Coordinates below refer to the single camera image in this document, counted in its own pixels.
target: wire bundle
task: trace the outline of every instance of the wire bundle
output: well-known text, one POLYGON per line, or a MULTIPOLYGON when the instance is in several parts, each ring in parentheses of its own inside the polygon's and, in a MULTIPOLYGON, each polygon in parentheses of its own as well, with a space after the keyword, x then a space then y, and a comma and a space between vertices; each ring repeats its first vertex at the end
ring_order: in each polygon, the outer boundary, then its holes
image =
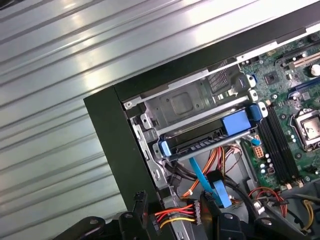
MULTIPOLYGON (((210 155, 207 163, 205 164, 205 166, 204 166, 204 168, 203 168, 203 170, 202 170, 202 173, 203 173, 204 175, 206 175, 206 174, 209 172, 210 168, 212 167, 212 165, 214 164, 214 162, 215 162, 215 160, 216 160, 216 157, 221 154, 221 151, 222 151, 221 149, 222 149, 222 147, 219 147, 219 148, 215 148, 215 149, 212 151, 212 153, 211 153, 211 155, 210 155)), ((193 194, 193 190, 196 188, 196 186, 197 186, 198 184, 199 184, 199 180, 197 179, 197 180, 195 180, 195 182, 192 184, 192 186, 189 188, 189 190, 186 191, 186 192, 182 195, 182 197, 183 197, 183 198, 186 198, 186 197, 188 197, 189 195, 192 195, 192 194, 193 194)))
MULTIPOLYGON (((253 189, 250 193, 249 193, 249 197, 256 191, 258 190, 262 190, 260 191, 257 196, 255 197, 255 199, 258 199, 260 197, 261 194, 265 194, 265 193, 271 193, 272 195, 275 196, 276 200, 278 202, 282 202, 284 201, 284 199, 282 197, 280 197, 274 190, 272 190, 271 188, 269 187, 265 187, 265 186, 261 186, 261 187, 257 187, 255 189, 253 189)), ((287 216, 287 213, 288 213, 288 206, 287 205, 280 205, 280 208, 281 208, 281 213, 282 213, 282 216, 285 218, 287 216)))
POLYGON ((196 221, 193 204, 187 205, 185 207, 171 207, 166 210, 157 212, 155 216, 157 217, 157 222, 160 224, 160 228, 163 228, 164 225, 172 223, 174 221, 196 221))

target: blue drive bracket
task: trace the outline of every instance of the blue drive bracket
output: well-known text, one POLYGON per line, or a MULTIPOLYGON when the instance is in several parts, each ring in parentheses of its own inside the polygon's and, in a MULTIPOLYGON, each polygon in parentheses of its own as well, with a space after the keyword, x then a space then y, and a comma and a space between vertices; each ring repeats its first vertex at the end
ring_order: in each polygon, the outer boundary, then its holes
POLYGON ((212 193, 212 196, 213 196, 213 198, 215 199, 216 204, 217 204, 218 206, 223 205, 223 207, 225 207, 225 208, 226 208, 226 207, 229 207, 229 206, 231 205, 231 202, 230 202, 229 197, 228 197, 228 199, 229 199, 230 204, 227 205, 227 206, 225 206, 225 205, 223 204, 223 202, 221 201, 221 199, 220 199, 220 197, 219 197, 219 192, 218 192, 218 190, 221 190, 221 186, 218 184, 218 189, 213 190, 212 187, 210 186, 208 180, 206 179, 205 175, 203 175, 203 173, 202 173, 202 171, 201 171, 201 169, 200 169, 200 167, 199 167, 196 159, 195 159, 194 157, 191 157, 191 158, 189 159, 189 162, 190 162, 190 165, 191 165, 191 167, 192 167, 192 169, 193 169, 196 177, 198 178, 200 184, 202 185, 202 187, 204 188, 204 190, 205 190, 206 192, 212 193))
POLYGON ((163 153, 164 156, 166 157, 170 157, 172 155, 171 151, 170 151, 170 148, 168 146, 168 143, 167 141, 162 141, 159 143, 159 147, 163 153))
POLYGON ((232 136, 251 128, 251 124, 245 110, 240 110, 223 117, 222 123, 228 136, 232 136))

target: silver ribbed panel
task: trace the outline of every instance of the silver ribbed panel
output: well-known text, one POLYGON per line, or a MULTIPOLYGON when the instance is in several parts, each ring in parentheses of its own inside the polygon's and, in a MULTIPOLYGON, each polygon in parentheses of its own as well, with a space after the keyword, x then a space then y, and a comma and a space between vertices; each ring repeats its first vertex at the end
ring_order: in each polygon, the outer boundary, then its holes
POLYGON ((84 97, 313 2, 25 0, 0 11, 0 239, 50 239, 125 210, 84 97))

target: cable connector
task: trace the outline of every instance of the cable connector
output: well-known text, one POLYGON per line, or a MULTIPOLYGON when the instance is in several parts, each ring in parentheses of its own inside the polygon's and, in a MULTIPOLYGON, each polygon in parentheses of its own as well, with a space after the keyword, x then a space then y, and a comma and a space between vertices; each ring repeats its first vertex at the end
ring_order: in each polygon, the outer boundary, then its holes
POLYGON ((194 202, 194 212, 195 212, 195 223, 196 225, 200 225, 201 222, 201 215, 200 215, 200 202, 196 200, 194 202))
POLYGON ((154 214, 151 214, 151 215, 149 215, 149 218, 150 218, 150 221, 153 225, 153 228, 155 230, 156 235, 159 236, 162 231, 161 231, 161 228, 160 228, 160 225, 157 221, 156 216, 154 214))
POLYGON ((277 207, 277 206, 282 206, 282 205, 287 205, 289 204, 288 200, 283 200, 283 201, 276 201, 273 206, 277 207))
POLYGON ((195 221, 192 222, 193 224, 196 224, 196 225, 200 225, 202 222, 201 222, 201 215, 200 215, 200 202, 197 200, 197 199, 192 199, 192 198, 188 198, 186 200, 186 204, 187 205, 190 205, 192 204, 192 210, 194 211, 194 218, 195 218, 195 221))

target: black wire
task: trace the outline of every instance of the black wire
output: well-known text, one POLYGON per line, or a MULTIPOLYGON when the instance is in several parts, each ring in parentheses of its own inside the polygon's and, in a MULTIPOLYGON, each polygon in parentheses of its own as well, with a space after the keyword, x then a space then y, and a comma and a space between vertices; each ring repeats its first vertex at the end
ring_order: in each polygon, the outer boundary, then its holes
POLYGON ((179 175, 180 177, 184 178, 184 179, 187 179, 187 180, 190 180, 190 181, 195 181, 197 178, 194 178, 194 177, 191 177, 191 176, 188 176, 186 173, 184 173, 183 171, 181 171, 179 168, 174 168, 172 166, 170 166, 168 163, 166 163, 164 165, 164 167, 169 171, 171 172, 172 174, 177 174, 179 175))
POLYGON ((197 175, 194 172, 186 169, 184 166, 181 165, 181 163, 177 162, 176 167, 182 172, 184 172, 186 175, 188 175, 189 177, 197 178, 197 175))
POLYGON ((309 196, 309 195, 303 195, 303 194, 292 194, 288 196, 282 196, 284 199, 301 199, 301 200, 308 200, 310 202, 313 202, 317 205, 320 205, 320 198, 309 196))
POLYGON ((191 218, 191 219, 195 219, 195 216, 192 214, 186 214, 186 213, 182 213, 182 212, 176 212, 176 213, 172 213, 170 215, 166 215, 164 218, 161 219, 161 221, 159 222, 159 224, 163 223, 164 221, 170 219, 171 217, 187 217, 187 218, 191 218))
POLYGON ((258 217, 258 213, 250 197, 239 187, 238 184, 234 184, 234 181, 232 182, 226 179, 225 185, 235 191, 243 200, 248 211, 248 221, 249 223, 253 224, 258 217))

